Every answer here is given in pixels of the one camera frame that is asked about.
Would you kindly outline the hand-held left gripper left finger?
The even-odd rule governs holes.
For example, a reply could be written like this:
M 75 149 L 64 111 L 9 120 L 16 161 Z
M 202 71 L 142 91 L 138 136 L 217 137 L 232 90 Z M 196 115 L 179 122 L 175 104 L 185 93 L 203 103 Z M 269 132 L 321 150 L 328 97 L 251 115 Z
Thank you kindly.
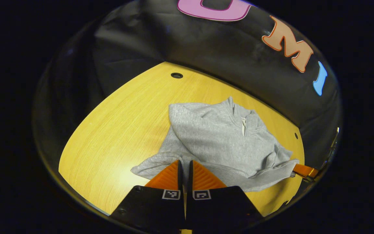
M 181 233 L 185 227 L 181 162 L 174 161 L 144 186 L 134 186 L 110 217 L 144 233 Z

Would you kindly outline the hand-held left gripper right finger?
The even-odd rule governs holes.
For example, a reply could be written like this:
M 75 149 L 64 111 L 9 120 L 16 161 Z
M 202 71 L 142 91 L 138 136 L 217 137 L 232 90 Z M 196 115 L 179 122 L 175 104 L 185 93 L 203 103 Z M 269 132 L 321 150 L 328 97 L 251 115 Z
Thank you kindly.
M 186 224 L 193 232 L 242 232 L 264 217 L 239 186 L 227 186 L 197 161 L 189 166 Z

